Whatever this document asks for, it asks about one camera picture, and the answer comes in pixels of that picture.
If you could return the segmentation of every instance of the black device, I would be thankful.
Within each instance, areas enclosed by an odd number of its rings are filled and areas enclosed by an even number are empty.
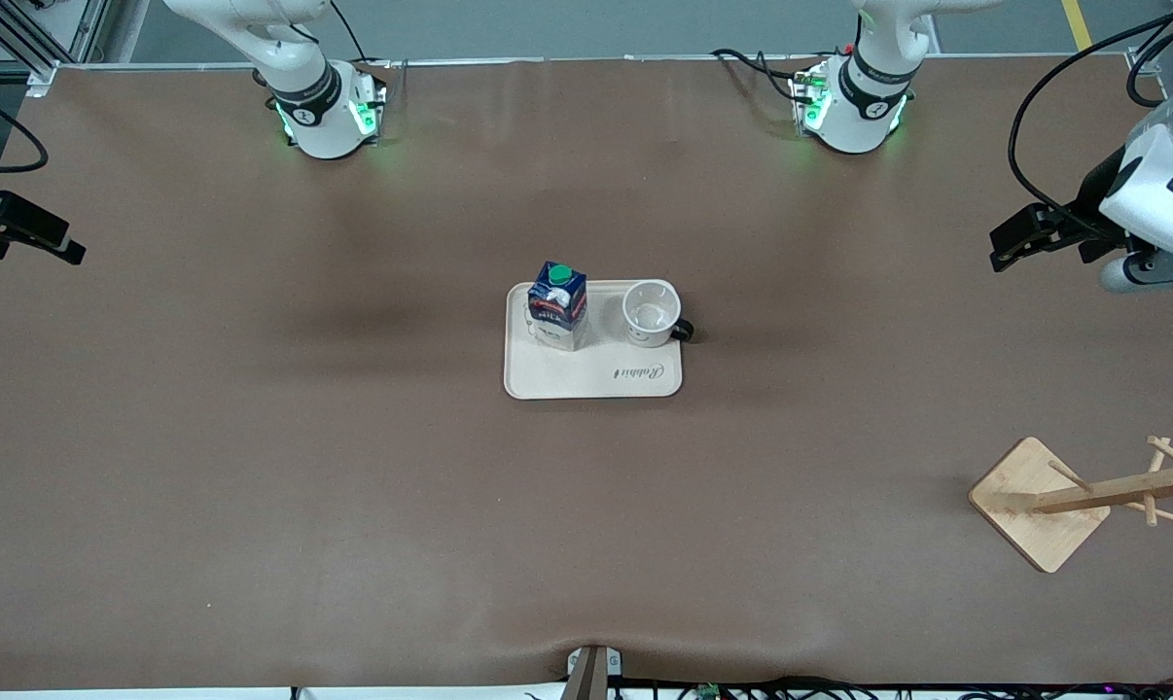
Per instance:
[[[67,236],[67,222],[39,208],[13,191],[0,191],[0,260],[13,243],[38,247],[39,251],[80,265],[84,246]]]

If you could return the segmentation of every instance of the wooden base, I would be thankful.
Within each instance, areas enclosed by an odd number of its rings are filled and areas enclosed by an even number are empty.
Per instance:
[[[983,475],[969,495],[979,515],[1042,572],[1056,572],[1110,515],[1107,505],[1067,514],[1032,512],[1031,496],[1074,487],[1065,475],[1051,469],[1051,460],[1057,455],[1049,447],[1025,437]]]

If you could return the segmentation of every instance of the yellow stripe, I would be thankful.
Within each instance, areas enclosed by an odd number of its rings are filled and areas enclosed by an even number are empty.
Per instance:
[[[1084,12],[1079,9],[1079,0],[1062,0],[1062,9],[1066,13],[1066,23],[1071,26],[1076,48],[1084,52],[1092,46],[1092,36],[1089,35],[1089,26],[1084,22]]]

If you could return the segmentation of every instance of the wooden mug tree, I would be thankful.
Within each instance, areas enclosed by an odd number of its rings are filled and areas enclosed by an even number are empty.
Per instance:
[[[1157,509],[1157,499],[1173,496],[1171,439],[1147,439],[1153,460],[1147,473],[1090,483],[1079,478],[1039,440],[1025,437],[971,489],[971,504],[997,528],[1028,562],[1042,572],[1056,572],[1098,526],[1111,505],[1140,510],[1150,526],[1173,514]]]

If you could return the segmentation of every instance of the green cap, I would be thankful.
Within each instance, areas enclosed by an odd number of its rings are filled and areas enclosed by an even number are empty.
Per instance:
[[[548,271],[548,281],[551,284],[564,284],[572,276],[574,270],[570,270],[569,265],[551,265],[551,270]]]

